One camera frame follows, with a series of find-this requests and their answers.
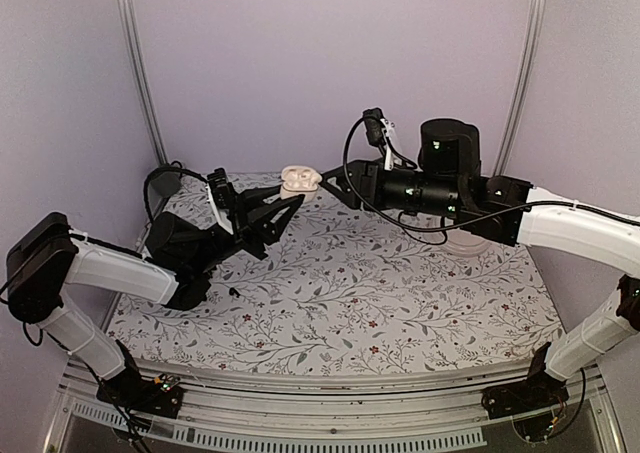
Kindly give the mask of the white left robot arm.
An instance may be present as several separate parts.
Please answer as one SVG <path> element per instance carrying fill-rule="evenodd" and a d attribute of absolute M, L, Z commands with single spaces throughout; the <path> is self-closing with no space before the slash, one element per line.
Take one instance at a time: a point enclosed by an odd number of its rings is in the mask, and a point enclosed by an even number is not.
<path fill-rule="evenodd" d="M 277 187 L 210 194 L 212 226 L 202 229 L 163 212 L 152 222 L 146 255 L 76 231 L 64 214 L 51 213 L 9 251 L 5 303 L 16 320 L 51 335 L 109 382 L 126 406 L 141 406 L 149 396 L 146 381 L 124 347 L 81 311 L 65 287 L 96 287 L 190 310 L 204 301 L 220 263 L 238 252 L 265 258 L 304 200 L 302 194 L 281 198 Z"/>

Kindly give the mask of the white earbud charging case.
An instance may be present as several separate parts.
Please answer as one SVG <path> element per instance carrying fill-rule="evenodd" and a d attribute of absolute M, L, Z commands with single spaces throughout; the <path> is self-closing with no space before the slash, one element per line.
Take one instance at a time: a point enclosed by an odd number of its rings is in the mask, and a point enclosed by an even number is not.
<path fill-rule="evenodd" d="M 322 176 L 311 167 L 291 165 L 282 170 L 281 180 L 281 199 L 288 199 L 297 195 L 303 195 L 304 202 L 308 203 L 316 197 L 322 181 Z"/>

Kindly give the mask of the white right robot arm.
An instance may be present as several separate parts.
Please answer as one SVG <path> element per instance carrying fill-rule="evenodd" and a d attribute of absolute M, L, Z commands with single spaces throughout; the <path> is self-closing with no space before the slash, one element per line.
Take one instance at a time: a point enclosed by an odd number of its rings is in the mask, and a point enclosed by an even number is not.
<path fill-rule="evenodd" d="M 420 227 L 391 211 L 426 214 L 442 220 L 437 232 L 463 230 L 506 246 L 547 250 L 599 269 L 620 273 L 603 303 L 570 332 L 540 348 L 517 400 L 537 409 L 552 397 L 556 383 L 572 377 L 639 331 L 639 220 L 554 194 L 526 180 L 481 173 L 480 133 L 472 124 L 439 118 L 420 127 L 416 160 L 402 155 L 392 125 L 367 112 L 363 127 L 378 160 L 350 157 L 349 131 L 338 167 L 323 187 L 344 205 L 368 210 L 405 231 Z"/>

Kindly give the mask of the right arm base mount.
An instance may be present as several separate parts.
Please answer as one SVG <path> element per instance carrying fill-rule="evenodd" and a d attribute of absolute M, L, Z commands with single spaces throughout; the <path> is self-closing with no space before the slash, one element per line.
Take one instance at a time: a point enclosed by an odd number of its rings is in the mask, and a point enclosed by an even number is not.
<path fill-rule="evenodd" d="M 550 347 L 551 343 L 547 342 L 535 352 L 525 379 L 482 391 L 481 405 L 490 419 L 561 405 L 569 399 L 566 381 L 545 372 L 545 358 Z"/>

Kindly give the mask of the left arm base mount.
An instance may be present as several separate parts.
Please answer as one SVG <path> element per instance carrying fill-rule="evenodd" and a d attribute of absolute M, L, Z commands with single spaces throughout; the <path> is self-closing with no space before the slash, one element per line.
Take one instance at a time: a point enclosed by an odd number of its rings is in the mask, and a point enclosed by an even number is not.
<path fill-rule="evenodd" d="M 145 379 L 135 360 L 125 356 L 122 372 L 108 380 L 99 378 L 96 398 L 122 409 L 176 419 L 184 397 L 179 383 L 179 377 L 167 373 Z"/>

